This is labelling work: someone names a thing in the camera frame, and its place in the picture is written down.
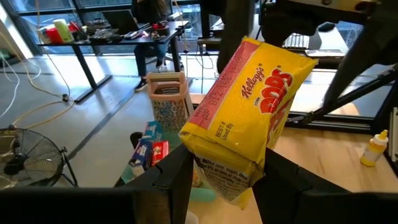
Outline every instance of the jeans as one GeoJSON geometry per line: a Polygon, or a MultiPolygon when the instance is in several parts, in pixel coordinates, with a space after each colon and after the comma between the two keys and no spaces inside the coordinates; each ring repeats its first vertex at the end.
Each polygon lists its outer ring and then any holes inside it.
{"type": "Polygon", "coordinates": [[[166,50],[169,43],[157,44],[157,45],[137,45],[134,49],[134,55],[136,56],[138,75],[144,77],[147,75],[147,65],[145,58],[148,57],[148,53],[151,51],[154,53],[159,60],[162,60],[166,56],[166,50]]]}

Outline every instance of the cereal bag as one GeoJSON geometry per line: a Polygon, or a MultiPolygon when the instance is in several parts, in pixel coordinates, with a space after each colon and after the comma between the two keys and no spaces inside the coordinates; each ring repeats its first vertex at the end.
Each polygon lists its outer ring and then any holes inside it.
{"type": "Polygon", "coordinates": [[[264,174],[296,91],[316,60],[245,37],[220,78],[180,131],[198,175],[242,209],[264,174]]]}

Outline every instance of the fan grille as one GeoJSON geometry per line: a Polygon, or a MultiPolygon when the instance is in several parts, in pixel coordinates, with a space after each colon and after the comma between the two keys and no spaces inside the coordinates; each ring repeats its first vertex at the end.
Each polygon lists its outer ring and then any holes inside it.
{"type": "Polygon", "coordinates": [[[58,147],[48,138],[33,131],[17,129],[16,133],[16,141],[20,146],[14,149],[13,155],[0,160],[0,176],[9,178],[16,187],[54,184],[63,168],[63,158],[58,147]],[[10,164],[20,164],[20,171],[12,176],[7,175],[4,169],[10,164]]]}

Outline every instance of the person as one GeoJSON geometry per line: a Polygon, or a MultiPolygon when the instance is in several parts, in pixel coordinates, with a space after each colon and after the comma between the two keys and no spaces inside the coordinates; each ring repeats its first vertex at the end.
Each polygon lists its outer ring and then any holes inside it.
{"type": "MultiPolygon", "coordinates": [[[[141,23],[155,23],[167,20],[167,5],[165,0],[132,0],[132,15],[137,22],[141,23]]],[[[164,63],[167,47],[169,43],[157,45],[137,45],[134,49],[136,56],[136,63],[138,75],[141,77],[140,82],[135,87],[136,91],[141,91],[147,86],[147,68],[146,56],[152,52],[156,57],[156,68],[159,68],[164,63]]]]}

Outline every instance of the gray floor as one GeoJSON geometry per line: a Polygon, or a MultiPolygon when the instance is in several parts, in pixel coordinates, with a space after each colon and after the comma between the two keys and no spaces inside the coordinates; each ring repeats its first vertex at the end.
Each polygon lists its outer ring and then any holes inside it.
{"type": "MultiPolygon", "coordinates": [[[[134,57],[87,57],[91,71],[97,79],[104,75],[114,75],[105,86],[99,89],[84,103],[75,105],[65,115],[41,126],[34,128],[44,136],[50,138],[59,147],[68,148],[68,154],[73,158],[71,164],[82,187],[112,187],[122,173],[132,154],[129,135],[134,131],[142,131],[147,121],[153,120],[152,108],[146,92],[134,93],[133,87],[139,81],[136,75],[134,57]]],[[[195,77],[190,91],[194,93],[207,93],[215,80],[215,62],[204,58],[203,88],[202,69],[195,57],[188,57],[188,76],[195,77]]],[[[34,82],[51,91],[65,93],[66,88],[57,73],[54,65],[48,58],[35,58],[31,60],[42,68],[42,75],[34,82]]],[[[72,56],[53,57],[53,61],[69,83],[73,96],[88,88],[84,73],[77,60],[72,56]]],[[[27,69],[33,75],[37,68],[26,63],[27,69]]],[[[17,117],[33,108],[57,100],[56,97],[34,90],[25,75],[25,68],[21,64],[13,66],[21,79],[17,98],[10,111],[0,118],[0,126],[7,127],[17,117]]],[[[153,65],[149,70],[155,72],[153,65]]],[[[172,63],[168,62],[165,70],[173,70],[172,63]]],[[[372,80],[372,76],[357,78],[347,91],[372,80]]],[[[323,91],[333,79],[333,72],[313,72],[305,81],[302,89],[297,93],[295,103],[322,103],[323,91]]],[[[0,75],[0,112],[8,106],[15,83],[10,83],[4,75],[0,75]]],[[[389,87],[384,87],[372,94],[358,99],[355,103],[361,115],[374,116],[389,87]]],[[[40,110],[18,123],[18,127],[25,127],[32,123],[47,119],[61,110],[66,105],[57,104],[40,110]]],[[[65,180],[60,179],[56,186],[70,186],[65,180]]]]}

